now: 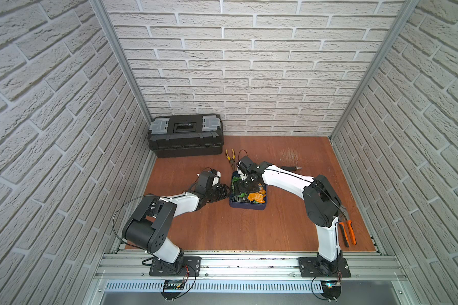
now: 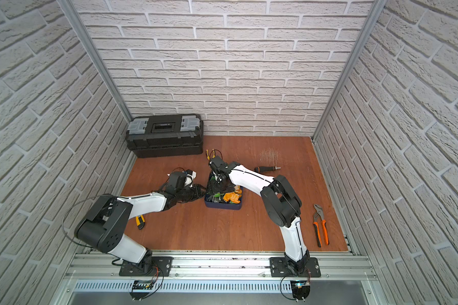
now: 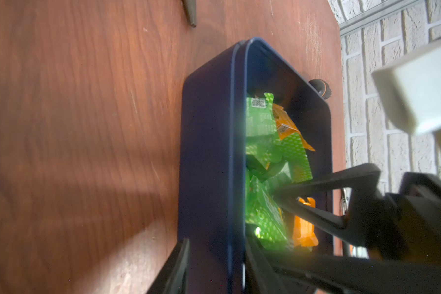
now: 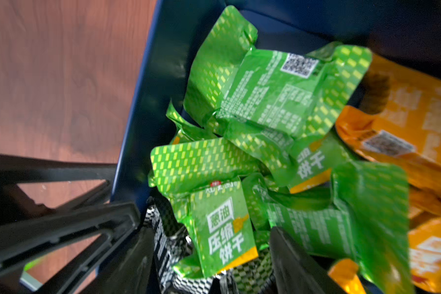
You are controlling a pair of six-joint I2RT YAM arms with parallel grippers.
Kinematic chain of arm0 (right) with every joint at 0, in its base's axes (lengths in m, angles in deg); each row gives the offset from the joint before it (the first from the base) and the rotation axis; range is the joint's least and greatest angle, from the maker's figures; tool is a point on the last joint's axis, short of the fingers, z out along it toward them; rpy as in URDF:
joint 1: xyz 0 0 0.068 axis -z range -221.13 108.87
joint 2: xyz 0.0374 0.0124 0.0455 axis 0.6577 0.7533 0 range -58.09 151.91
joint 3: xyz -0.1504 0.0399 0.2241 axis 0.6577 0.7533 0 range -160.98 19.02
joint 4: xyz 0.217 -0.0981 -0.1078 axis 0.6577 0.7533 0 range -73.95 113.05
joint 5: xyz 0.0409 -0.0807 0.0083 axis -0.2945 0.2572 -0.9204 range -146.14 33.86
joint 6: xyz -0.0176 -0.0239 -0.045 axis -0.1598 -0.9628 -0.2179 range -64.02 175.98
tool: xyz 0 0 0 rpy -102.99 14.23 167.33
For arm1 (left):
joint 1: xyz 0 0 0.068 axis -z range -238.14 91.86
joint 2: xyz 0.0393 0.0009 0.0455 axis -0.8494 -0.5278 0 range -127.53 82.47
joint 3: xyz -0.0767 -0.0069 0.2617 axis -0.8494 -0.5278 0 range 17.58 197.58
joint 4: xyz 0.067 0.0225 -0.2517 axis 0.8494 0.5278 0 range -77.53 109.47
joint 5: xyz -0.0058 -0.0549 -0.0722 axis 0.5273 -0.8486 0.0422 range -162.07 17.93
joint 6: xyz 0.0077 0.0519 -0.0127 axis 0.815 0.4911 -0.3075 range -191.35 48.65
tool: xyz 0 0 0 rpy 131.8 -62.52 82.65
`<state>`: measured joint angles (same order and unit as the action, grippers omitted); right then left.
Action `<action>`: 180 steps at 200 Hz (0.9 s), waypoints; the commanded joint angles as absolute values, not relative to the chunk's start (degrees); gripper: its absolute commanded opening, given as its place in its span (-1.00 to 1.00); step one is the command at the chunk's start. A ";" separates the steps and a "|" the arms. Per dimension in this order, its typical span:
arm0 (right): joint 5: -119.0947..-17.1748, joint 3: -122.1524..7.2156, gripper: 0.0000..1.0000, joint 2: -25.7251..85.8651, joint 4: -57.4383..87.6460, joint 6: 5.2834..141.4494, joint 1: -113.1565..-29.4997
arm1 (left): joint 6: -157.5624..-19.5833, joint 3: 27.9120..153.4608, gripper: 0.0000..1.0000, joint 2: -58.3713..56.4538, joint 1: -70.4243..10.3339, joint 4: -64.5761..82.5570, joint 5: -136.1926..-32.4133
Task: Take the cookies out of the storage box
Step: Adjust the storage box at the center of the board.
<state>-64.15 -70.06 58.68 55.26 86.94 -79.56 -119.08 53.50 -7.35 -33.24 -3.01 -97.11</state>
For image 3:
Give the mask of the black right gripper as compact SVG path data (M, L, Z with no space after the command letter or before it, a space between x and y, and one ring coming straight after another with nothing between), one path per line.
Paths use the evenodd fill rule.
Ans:
M380 169L367 163L275 191L282 208L350 245L366 247L371 257L267 252L279 278L336 294L441 294L441 180L407 172L399 192L387 193L377 204L379 177ZM297 201L346 187L352 192L346 216Z

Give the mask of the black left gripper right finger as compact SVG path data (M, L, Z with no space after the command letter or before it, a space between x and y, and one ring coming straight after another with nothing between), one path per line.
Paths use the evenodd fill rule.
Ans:
M258 241L246 239L246 294L287 294L287 288L267 261Z

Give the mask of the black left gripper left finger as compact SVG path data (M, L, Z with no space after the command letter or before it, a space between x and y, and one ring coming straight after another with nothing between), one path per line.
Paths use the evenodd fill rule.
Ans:
M190 242L177 242L147 294L186 294L188 289Z

